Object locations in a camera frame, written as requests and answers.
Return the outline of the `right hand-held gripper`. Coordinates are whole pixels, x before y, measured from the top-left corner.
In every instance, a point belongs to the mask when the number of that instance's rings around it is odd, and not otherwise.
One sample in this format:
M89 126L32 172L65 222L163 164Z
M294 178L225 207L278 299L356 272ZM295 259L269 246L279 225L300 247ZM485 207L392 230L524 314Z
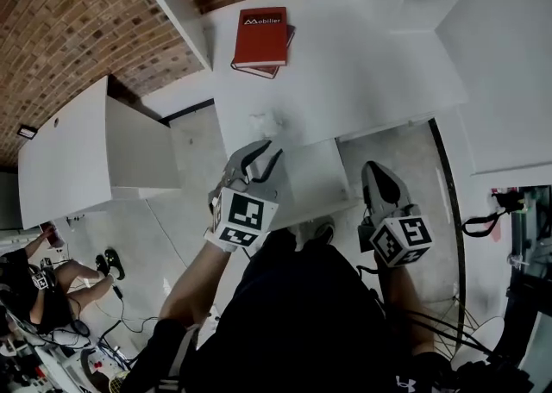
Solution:
M368 161L361 187L370 215L358 227L361 252L374 251L387 267L419 261L433 247L433 231L428 217L412 205L406 184L381 163Z

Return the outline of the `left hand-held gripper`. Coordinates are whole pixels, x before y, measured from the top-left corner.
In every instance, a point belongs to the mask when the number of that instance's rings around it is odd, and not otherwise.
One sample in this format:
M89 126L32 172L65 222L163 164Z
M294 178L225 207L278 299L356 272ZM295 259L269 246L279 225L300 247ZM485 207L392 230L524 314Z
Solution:
M276 202L252 196L229 188L235 182L249 184L247 168L271 145L270 140L258 140L232 153L223 169L222 187L210 197L212 224L204 238L225 252L249 248L269 231L279 205ZM256 184L265 183L272 175L283 150L279 149L268 161Z

